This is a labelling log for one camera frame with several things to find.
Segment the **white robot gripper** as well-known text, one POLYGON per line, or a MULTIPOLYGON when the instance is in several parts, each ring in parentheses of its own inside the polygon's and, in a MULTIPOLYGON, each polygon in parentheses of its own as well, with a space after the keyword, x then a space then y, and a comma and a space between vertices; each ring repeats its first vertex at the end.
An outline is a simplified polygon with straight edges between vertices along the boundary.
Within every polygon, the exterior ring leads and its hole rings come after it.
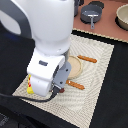
POLYGON ((57 86, 62 89, 71 71, 71 64, 61 56, 46 56, 34 49, 27 67, 30 83, 35 94, 45 97, 57 86))

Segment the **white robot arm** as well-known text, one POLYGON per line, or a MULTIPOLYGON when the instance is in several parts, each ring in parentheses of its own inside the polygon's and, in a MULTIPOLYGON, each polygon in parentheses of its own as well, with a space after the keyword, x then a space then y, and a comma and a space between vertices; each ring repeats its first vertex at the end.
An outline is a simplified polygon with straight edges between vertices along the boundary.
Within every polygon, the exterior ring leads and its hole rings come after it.
POLYGON ((33 39, 35 48, 27 73, 35 94, 46 96, 56 76, 66 82, 61 71, 70 47, 74 20, 74 0, 0 0, 0 22, 10 32, 33 39))

